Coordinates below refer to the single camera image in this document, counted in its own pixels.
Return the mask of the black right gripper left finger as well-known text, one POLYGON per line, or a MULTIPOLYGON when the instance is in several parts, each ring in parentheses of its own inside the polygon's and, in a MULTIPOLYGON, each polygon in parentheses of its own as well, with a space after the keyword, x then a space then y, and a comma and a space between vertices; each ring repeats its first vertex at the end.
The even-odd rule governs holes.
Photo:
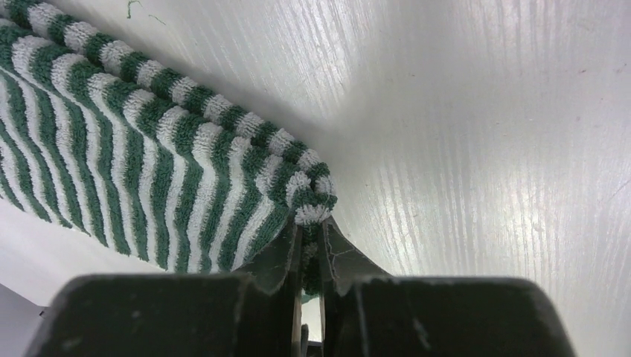
POLYGON ((302 230, 224 274, 93 274, 46 309, 27 356, 299 356, 302 230))

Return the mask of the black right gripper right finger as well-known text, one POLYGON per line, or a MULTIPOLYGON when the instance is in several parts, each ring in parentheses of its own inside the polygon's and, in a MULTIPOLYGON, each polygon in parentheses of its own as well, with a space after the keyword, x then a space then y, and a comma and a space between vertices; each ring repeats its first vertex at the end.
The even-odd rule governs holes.
POLYGON ((573 356, 552 302, 512 277, 393 276, 333 219, 318 234, 324 356, 573 356))

